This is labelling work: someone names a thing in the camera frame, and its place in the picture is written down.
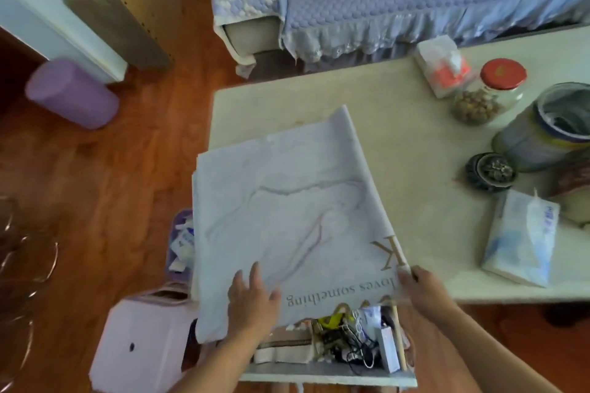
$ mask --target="purple cylinder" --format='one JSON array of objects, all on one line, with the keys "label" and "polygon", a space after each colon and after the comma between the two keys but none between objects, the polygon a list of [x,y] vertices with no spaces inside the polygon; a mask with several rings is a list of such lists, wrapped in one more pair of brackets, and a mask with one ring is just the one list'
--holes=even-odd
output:
[{"label": "purple cylinder", "polygon": [[69,59],[41,65],[26,83],[26,97],[49,111],[88,129],[107,124],[119,110],[119,99]]}]

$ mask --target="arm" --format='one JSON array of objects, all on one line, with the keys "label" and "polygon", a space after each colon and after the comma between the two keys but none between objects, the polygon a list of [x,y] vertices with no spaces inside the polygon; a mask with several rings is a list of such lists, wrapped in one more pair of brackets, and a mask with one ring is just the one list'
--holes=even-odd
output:
[{"label": "arm", "polygon": [[450,298],[428,270],[399,272],[413,306],[451,341],[483,393],[560,393],[526,363],[490,336]]},{"label": "arm", "polygon": [[278,319],[281,294],[264,290],[260,266],[254,263],[248,287],[242,272],[234,276],[228,292],[228,334],[203,365],[192,368],[169,393],[231,393],[256,347]]}]

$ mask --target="marble pattern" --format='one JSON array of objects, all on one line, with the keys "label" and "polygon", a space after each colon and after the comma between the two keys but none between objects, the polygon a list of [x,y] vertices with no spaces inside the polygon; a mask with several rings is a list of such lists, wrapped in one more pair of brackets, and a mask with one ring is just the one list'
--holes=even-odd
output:
[{"label": "marble pattern", "polygon": [[280,325],[397,292],[394,234],[346,106],[327,121],[201,154],[193,176],[197,340],[226,333],[227,288],[259,260]]}]

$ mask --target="person's left hand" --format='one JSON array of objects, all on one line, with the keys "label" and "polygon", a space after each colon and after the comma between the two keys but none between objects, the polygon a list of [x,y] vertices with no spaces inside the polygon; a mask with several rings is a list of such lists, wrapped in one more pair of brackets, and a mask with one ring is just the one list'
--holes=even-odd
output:
[{"label": "person's left hand", "polygon": [[242,271],[236,272],[228,297],[228,337],[252,337],[258,344],[269,336],[278,320],[281,292],[275,289],[269,295],[265,290],[258,262],[255,262],[250,270],[248,287],[244,284]]}]

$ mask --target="hand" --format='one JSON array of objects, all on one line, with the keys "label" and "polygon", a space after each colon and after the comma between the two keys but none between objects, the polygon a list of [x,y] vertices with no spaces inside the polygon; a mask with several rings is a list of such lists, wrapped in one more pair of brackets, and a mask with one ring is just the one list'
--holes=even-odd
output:
[{"label": "hand", "polygon": [[238,270],[228,291],[230,304],[228,337],[251,337],[258,345],[269,336],[278,320],[281,292],[275,289],[269,295],[262,285],[260,264],[255,262],[250,270],[250,284],[244,284],[242,271]]},{"label": "hand", "polygon": [[420,266],[412,267],[412,274],[400,270],[398,277],[409,295],[412,305],[429,321],[440,327],[453,320],[461,308],[446,291],[436,276]]}]

